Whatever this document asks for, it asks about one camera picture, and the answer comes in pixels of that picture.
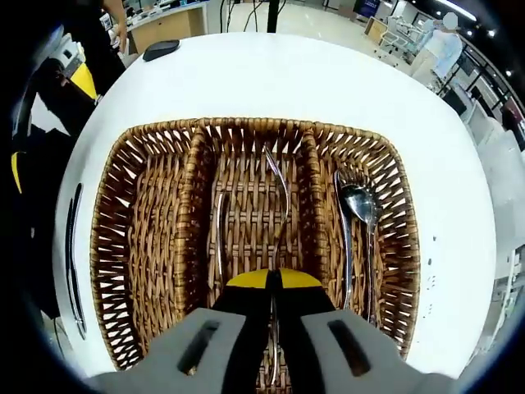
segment phone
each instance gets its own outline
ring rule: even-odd
[[[158,57],[175,52],[179,48],[179,45],[180,41],[178,39],[168,39],[167,41],[159,41],[158,43],[151,44],[144,51],[143,59],[145,62],[151,62]]]

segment ceiling light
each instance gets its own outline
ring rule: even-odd
[[[445,4],[447,7],[452,8],[454,11],[459,12],[461,15],[466,16],[471,21],[477,21],[476,17],[471,14],[470,12],[464,10],[463,8],[456,6],[453,2],[449,2],[449,0],[436,0],[437,2],[440,2],[441,4]]]

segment round table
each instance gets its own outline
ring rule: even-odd
[[[279,34],[184,39],[152,62],[141,57],[87,122],[57,201],[53,270],[64,328],[87,376],[114,370],[91,292],[95,196],[116,139],[131,126],[192,117],[274,117],[354,126],[384,135],[403,160],[419,227],[421,294],[407,361],[457,377],[482,332],[495,273],[491,197],[457,114],[431,91],[367,55]],[[74,230],[87,336],[75,325],[65,279],[66,217],[83,184]]]

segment spoon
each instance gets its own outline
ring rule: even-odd
[[[352,292],[352,241],[350,236],[351,207],[346,199],[343,198],[339,170],[334,172],[334,188],[336,190],[337,207],[339,209],[343,240],[345,243],[345,303],[343,304],[343,309],[347,309],[350,307],[350,296]]]
[[[376,316],[373,311],[372,301],[374,295],[374,272],[372,249],[374,246],[374,234],[379,220],[379,209],[376,206],[370,190],[363,186],[347,185],[341,190],[341,194],[350,209],[359,220],[367,225],[367,320],[376,325]]]

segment woven rattan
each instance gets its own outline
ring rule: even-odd
[[[226,215],[226,277],[267,268],[281,223],[271,148],[291,196],[277,267],[319,279],[337,308],[344,302],[345,257],[333,173],[368,185],[381,202],[377,227],[378,327],[406,356],[418,309],[419,246],[403,164],[371,131],[310,121],[214,118],[167,121],[127,130],[107,159],[94,208],[91,274],[98,321],[118,369],[141,360],[155,336],[220,294],[211,224],[220,191],[231,193]],[[363,226],[353,219],[351,308],[365,307]],[[261,392],[290,392],[280,374],[269,387],[265,351]]]

